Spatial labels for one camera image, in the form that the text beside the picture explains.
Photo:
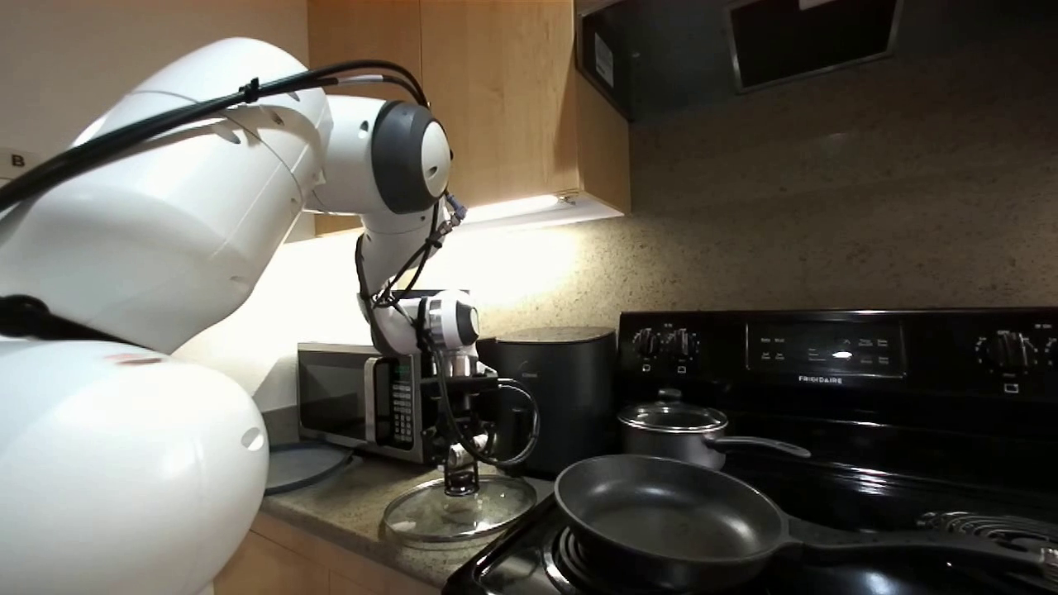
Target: stove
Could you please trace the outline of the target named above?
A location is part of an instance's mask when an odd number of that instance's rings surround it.
[[[1058,307],[1028,311],[631,311],[618,402],[684,401],[727,434],[723,472],[785,512],[852,532],[919,530],[1058,551]],[[543,500],[446,590],[664,590],[587,549]],[[778,554],[738,590],[1058,590],[1055,572],[919,554]]]

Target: frying pan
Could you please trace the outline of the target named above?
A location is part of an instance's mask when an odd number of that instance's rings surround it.
[[[735,587],[775,554],[938,554],[1044,572],[1055,551],[1012,551],[949,532],[840,532],[787,514],[754,486],[684,459],[593,457],[565,465],[557,501],[605,568],[659,587]]]

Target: saucepan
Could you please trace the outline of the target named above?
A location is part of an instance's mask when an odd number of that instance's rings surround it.
[[[676,457],[676,459],[691,459],[710,470],[723,465],[727,447],[778,448],[799,459],[810,457],[810,448],[785,440],[727,437],[723,411],[691,407],[680,401],[626,407],[618,418],[623,418],[623,447],[629,451]]]
[[[557,501],[576,538],[605,568],[652,575],[676,590],[720,590],[751,580],[775,554],[935,554],[1055,572],[1055,551],[1012,551],[951,532],[845,532],[787,514],[720,470],[664,457],[593,457],[565,465]]]

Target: countertop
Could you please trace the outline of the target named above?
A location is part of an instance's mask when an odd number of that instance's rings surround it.
[[[504,530],[481,538],[440,546],[403,546],[387,538],[379,530],[387,504],[438,479],[440,470],[356,457],[320,482],[268,497],[266,512],[280,514],[403,575],[443,584],[468,559],[499,538]],[[549,482],[543,479],[528,479],[528,486],[536,488],[536,497],[549,493]]]

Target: kitchen utensil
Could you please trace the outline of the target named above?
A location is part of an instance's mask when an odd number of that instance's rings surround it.
[[[723,437],[727,416],[680,401],[640,402],[623,411],[623,447],[629,451],[676,457],[697,465],[720,470],[723,447],[760,447],[787,457],[810,457],[810,448],[763,437]]]
[[[614,424],[614,331],[608,327],[536,327],[481,340],[481,357],[527,386],[540,411],[540,440],[513,465],[527,475],[557,475],[576,459],[618,448]],[[524,448],[528,416],[524,402],[499,407],[499,448]]]
[[[1055,564],[1055,551],[1012,551],[949,532],[840,532],[778,508],[754,486],[664,457],[593,457],[557,479],[557,501],[588,559],[664,587],[735,587],[775,554],[938,554],[1020,572]]]

